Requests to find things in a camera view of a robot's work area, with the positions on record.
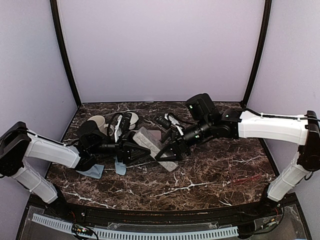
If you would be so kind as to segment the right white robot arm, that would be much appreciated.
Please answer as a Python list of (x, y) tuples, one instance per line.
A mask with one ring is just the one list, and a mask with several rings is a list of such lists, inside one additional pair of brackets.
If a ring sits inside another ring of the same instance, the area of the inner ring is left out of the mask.
[(191, 97), (186, 106), (196, 123), (174, 133), (156, 155), (157, 161), (179, 161), (182, 154), (190, 155), (191, 146), (207, 139), (260, 138), (297, 144), (293, 160), (255, 205), (255, 213), (260, 217), (273, 211), (275, 204), (304, 177), (320, 169), (320, 121), (314, 111), (305, 115), (271, 115), (244, 108), (221, 113), (207, 93)]

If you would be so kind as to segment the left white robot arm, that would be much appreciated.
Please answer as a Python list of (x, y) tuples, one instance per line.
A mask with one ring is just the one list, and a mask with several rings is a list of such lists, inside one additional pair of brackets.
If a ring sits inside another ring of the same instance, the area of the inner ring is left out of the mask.
[(72, 144), (57, 142), (29, 130), (22, 121), (14, 124), (0, 138), (0, 175), (11, 177), (30, 192), (51, 204), (60, 218), (67, 218), (70, 206), (62, 199), (58, 187), (44, 179), (24, 158), (36, 158), (74, 169), (80, 174), (100, 179), (104, 166), (97, 163), (97, 155), (115, 157), (123, 164), (131, 163), (151, 153), (150, 149), (134, 143), (132, 131), (116, 142), (102, 133), (93, 120), (77, 130), (78, 139)]

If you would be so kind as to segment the light blue cleaning cloth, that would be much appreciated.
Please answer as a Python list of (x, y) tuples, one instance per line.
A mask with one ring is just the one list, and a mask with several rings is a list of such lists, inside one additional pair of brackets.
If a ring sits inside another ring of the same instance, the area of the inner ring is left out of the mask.
[(115, 167), (115, 173), (124, 176), (127, 172), (127, 167), (123, 162), (118, 161), (118, 157), (114, 157), (114, 167)]

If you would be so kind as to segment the grey case teal lining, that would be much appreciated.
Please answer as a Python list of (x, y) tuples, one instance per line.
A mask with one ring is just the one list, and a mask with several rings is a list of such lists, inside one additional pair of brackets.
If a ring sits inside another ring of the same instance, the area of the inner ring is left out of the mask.
[(138, 145), (142, 147), (146, 147), (150, 149), (150, 156), (155, 159), (155, 156), (159, 153), (162, 149), (162, 144), (160, 141), (158, 142), (136, 142)]

